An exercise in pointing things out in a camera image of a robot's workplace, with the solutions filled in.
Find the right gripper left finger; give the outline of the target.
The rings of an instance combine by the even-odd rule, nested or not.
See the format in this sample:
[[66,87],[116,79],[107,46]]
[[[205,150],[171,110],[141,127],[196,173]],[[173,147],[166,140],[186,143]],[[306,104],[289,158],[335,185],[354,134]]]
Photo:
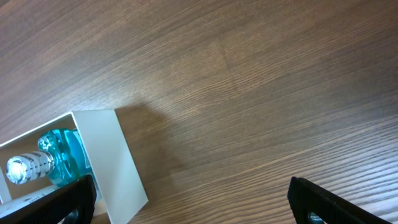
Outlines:
[[1,223],[90,224],[95,210],[96,190],[91,175],[85,175],[28,206],[1,218]]

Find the white cream tube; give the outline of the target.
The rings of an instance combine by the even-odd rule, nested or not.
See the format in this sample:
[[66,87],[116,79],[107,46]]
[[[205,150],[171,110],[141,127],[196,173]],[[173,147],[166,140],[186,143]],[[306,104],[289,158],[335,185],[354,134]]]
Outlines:
[[44,196],[51,194],[55,190],[57,190],[58,187],[56,185],[51,185],[48,187],[45,187],[43,189],[37,190],[35,192],[32,192],[30,194],[24,195],[22,197],[19,197],[17,199],[11,200],[9,202],[6,202],[1,205],[1,218],[10,215],[11,213],[16,212],[17,210],[20,210],[23,207],[26,207],[33,202],[43,198]]

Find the blue mouthwash bottle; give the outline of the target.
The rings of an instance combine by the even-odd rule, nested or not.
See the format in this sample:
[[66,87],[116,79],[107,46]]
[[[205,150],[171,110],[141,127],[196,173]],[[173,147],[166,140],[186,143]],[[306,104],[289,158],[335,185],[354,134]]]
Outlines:
[[13,156],[6,176],[17,185],[47,177],[63,187],[84,175],[93,175],[83,141],[76,129],[53,129],[37,141],[38,150]]

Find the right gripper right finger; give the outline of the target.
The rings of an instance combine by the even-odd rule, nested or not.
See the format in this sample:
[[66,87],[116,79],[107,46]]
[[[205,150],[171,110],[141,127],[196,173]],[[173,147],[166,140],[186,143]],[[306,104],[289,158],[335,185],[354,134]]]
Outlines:
[[297,223],[389,223],[302,177],[291,178],[287,198]]

